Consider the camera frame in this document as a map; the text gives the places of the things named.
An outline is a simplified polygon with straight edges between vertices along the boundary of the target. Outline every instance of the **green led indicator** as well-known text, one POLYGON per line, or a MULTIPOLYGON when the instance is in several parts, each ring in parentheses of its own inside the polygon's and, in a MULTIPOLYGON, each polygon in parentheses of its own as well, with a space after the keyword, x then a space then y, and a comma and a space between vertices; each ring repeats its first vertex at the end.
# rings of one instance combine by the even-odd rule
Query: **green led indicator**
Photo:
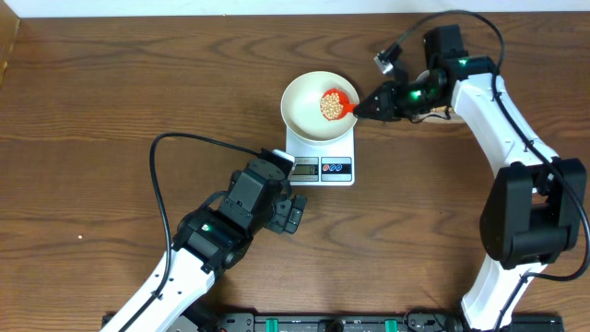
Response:
POLYGON ((409 93, 409 95, 410 95, 410 97, 412 97, 412 99, 414 101, 416 101, 422 95, 422 91, 420 91, 420 90, 412 91, 409 93))

